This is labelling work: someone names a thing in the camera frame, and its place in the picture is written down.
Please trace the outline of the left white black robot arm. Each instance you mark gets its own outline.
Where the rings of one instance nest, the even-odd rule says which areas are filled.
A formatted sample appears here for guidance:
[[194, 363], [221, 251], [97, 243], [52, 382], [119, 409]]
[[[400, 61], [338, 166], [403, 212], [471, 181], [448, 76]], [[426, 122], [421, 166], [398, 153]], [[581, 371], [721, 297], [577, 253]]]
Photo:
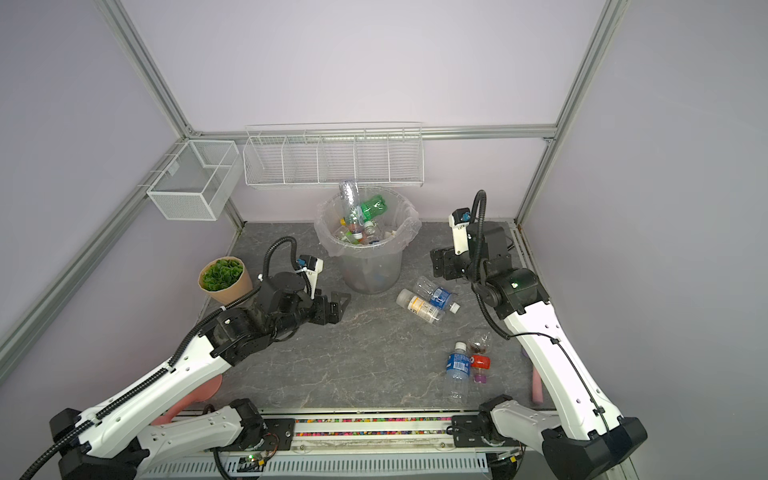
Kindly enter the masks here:
[[323, 263], [297, 253], [292, 236], [267, 250], [258, 284], [199, 321], [168, 360], [110, 399], [67, 408], [49, 425], [53, 444], [23, 473], [53, 457], [64, 479], [134, 479], [200, 450], [257, 449], [280, 439], [254, 403], [238, 399], [192, 419], [156, 424], [181, 400], [249, 356], [291, 339], [305, 324], [338, 323], [351, 296], [317, 288]]

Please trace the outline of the Ganten clear water bottle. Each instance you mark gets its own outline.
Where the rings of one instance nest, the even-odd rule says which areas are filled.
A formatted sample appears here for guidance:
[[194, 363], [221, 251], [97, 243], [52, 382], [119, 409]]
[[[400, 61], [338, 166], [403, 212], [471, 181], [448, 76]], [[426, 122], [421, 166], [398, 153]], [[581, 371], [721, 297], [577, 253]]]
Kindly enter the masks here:
[[360, 196], [357, 183], [354, 180], [342, 181], [339, 184], [342, 204], [344, 207], [344, 221], [352, 237], [361, 241], [364, 237], [364, 223], [359, 213]]

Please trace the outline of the frosted bottle yellow label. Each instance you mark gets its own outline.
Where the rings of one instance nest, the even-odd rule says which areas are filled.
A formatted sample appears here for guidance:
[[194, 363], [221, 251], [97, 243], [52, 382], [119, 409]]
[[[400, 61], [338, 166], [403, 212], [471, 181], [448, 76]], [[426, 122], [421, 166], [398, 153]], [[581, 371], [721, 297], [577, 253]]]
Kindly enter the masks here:
[[399, 292], [396, 303], [401, 308], [432, 325], [440, 323], [445, 315], [438, 307], [408, 289], [402, 289]]

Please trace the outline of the green soda bottle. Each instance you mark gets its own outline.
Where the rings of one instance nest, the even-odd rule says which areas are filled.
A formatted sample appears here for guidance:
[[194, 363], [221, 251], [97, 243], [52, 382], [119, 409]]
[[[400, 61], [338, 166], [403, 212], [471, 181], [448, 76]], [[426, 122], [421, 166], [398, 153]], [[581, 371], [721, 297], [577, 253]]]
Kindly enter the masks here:
[[388, 206], [384, 197], [380, 194], [371, 197], [369, 200], [363, 201], [359, 205], [359, 213], [363, 222], [368, 222], [374, 218], [383, 215], [388, 210]]

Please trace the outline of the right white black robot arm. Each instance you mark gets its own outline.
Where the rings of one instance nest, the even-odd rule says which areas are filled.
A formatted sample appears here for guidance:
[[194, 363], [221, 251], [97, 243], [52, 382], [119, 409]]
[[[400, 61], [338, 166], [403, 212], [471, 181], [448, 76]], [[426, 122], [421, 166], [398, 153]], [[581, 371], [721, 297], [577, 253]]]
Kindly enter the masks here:
[[556, 411], [539, 413], [509, 395], [479, 408], [480, 431], [493, 443], [515, 441], [540, 453], [558, 479], [595, 479], [628, 460], [648, 438], [624, 416], [575, 352], [538, 275], [511, 260], [504, 227], [486, 219], [487, 194], [449, 217], [453, 244], [430, 253], [433, 274], [469, 282], [492, 331], [518, 341]]

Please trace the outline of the small blue label water bottle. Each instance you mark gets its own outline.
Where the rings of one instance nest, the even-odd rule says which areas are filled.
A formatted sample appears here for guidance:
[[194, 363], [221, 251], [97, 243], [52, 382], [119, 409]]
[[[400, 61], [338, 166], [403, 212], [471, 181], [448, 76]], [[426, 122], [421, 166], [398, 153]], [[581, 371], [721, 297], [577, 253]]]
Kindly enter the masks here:
[[462, 402], [466, 399], [469, 390], [470, 370], [468, 346], [465, 342], [458, 341], [448, 356], [445, 366], [445, 393], [450, 400]]

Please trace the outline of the clear bottle blue label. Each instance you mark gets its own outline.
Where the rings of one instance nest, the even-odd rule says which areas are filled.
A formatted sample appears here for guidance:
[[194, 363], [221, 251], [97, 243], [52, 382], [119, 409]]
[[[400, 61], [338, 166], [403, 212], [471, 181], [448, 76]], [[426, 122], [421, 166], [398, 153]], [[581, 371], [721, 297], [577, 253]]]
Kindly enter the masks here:
[[420, 276], [414, 283], [416, 294], [442, 311], [456, 314], [460, 310], [457, 294], [425, 276]]

